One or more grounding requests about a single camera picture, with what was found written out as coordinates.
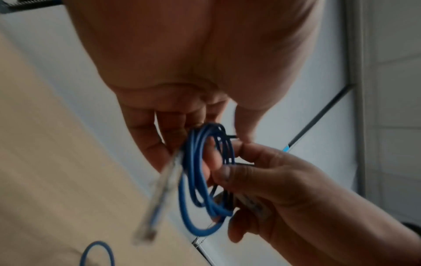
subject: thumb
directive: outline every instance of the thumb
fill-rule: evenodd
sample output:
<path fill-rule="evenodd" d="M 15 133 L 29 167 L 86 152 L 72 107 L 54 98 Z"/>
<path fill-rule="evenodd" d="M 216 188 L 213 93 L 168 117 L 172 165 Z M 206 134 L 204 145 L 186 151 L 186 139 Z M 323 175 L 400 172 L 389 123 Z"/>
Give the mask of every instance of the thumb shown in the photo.
<path fill-rule="evenodd" d="M 251 110 L 237 105 L 234 116 L 237 137 L 245 143 L 252 142 L 257 124 L 266 112 L 267 109 Z"/>
<path fill-rule="evenodd" d="M 223 165 L 212 172 L 216 184 L 234 193 L 260 196 L 271 201 L 282 193 L 279 169 L 245 165 Z"/>

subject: fingernail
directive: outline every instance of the fingernail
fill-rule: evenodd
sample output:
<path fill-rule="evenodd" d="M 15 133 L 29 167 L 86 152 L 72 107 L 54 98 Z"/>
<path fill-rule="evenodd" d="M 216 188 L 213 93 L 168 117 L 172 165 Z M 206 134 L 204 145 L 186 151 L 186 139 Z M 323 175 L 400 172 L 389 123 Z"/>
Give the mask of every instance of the fingernail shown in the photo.
<path fill-rule="evenodd" d="M 228 183 L 229 172 L 230 172 L 230 168 L 228 166 L 223 165 L 221 168 L 217 170 L 217 179 L 222 182 Z"/>

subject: white wall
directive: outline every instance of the white wall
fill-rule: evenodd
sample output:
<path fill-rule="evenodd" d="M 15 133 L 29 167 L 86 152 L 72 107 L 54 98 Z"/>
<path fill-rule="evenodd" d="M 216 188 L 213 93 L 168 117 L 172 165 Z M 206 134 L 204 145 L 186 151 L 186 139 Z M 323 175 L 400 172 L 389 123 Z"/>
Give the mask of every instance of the white wall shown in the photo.
<path fill-rule="evenodd" d="M 315 51 L 288 95 L 261 122 L 257 130 L 258 143 L 282 149 L 346 85 L 343 20 L 341 1 L 328 0 Z M 99 79 L 65 9 L 51 7 L 9 14 L 3 16 L 0 23 L 68 107 L 140 187 L 149 192 L 149 183 L 156 173 L 131 140 L 114 95 Z M 351 110 L 348 104 L 339 109 L 338 112 L 345 112 L 339 116 L 331 111 L 331 118 L 326 118 L 323 125 L 315 126 L 293 152 L 350 188 L 355 175 L 352 148 L 355 140 L 352 138 L 353 118 L 348 113 Z M 222 119 L 222 123 L 231 130 L 233 111 L 234 104 L 230 104 Z M 336 130 L 344 134 L 335 135 Z M 209 225 L 206 213 L 192 206 L 189 210 L 198 226 Z M 192 241 L 194 236 L 188 234 L 181 223 L 178 206 L 174 206 L 172 214 L 175 224 Z M 257 237 L 248 236 L 239 245 L 230 243 L 226 237 L 226 225 L 202 245 L 216 265 L 249 265 L 250 262 L 262 261 L 268 266 L 285 265 L 283 258 Z"/>
<path fill-rule="evenodd" d="M 421 224 L 421 1 L 364 6 L 367 198 Z"/>

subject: blue cable loop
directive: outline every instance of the blue cable loop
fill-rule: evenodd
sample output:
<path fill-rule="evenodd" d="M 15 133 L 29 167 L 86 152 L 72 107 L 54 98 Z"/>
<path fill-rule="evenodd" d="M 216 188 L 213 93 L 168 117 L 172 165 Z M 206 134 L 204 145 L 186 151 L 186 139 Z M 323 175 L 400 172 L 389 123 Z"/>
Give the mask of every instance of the blue cable loop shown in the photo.
<path fill-rule="evenodd" d="M 216 149 L 222 156 L 223 164 L 235 164 L 234 149 L 231 139 L 236 138 L 226 134 L 221 124 L 209 123 L 189 132 L 186 142 L 181 150 L 184 152 L 183 168 L 184 173 L 178 185 L 178 202 L 181 217 L 187 230 L 195 236 L 204 237 L 216 232 L 224 223 L 226 217 L 233 215 L 234 195 L 226 190 L 222 194 L 220 204 L 214 202 L 213 197 L 218 185 L 214 185 L 211 192 L 208 192 L 205 177 L 202 169 L 203 148 L 208 137 L 213 137 Z M 208 229 L 199 229 L 193 225 L 186 207 L 186 196 L 184 189 L 184 177 L 187 176 L 190 198 L 194 205 L 199 208 L 206 208 L 211 218 L 220 217 L 219 221 Z M 197 198 L 196 191 L 202 198 Z"/>
<path fill-rule="evenodd" d="M 82 256 L 80 257 L 79 266 L 85 266 L 88 253 L 91 250 L 91 248 L 93 248 L 94 246 L 102 246 L 108 252 L 108 256 L 110 257 L 110 265 L 115 266 L 113 251 L 111 250 L 111 247 L 104 241 L 95 241 L 89 244 L 89 246 L 85 248 L 85 251 L 82 253 Z"/>

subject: hand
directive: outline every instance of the hand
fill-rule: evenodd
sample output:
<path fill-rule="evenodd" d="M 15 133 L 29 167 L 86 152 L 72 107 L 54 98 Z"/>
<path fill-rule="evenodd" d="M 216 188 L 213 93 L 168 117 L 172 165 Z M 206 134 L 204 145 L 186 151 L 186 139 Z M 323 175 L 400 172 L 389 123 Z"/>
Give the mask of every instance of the hand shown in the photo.
<path fill-rule="evenodd" d="M 161 170 L 188 129 L 218 121 L 230 98 L 238 103 L 237 135 L 252 140 L 261 117 L 285 95 L 311 52 L 323 1 L 65 4 L 133 139 Z"/>
<path fill-rule="evenodd" d="M 240 208 L 228 236 L 260 235 L 292 265 L 421 265 L 421 238 L 314 165 L 257 144 L 234 143 L 254 163 L 223 166 L 213 180 L 234 193 L 260 197 L 274 215 L 258 220 Z"/>

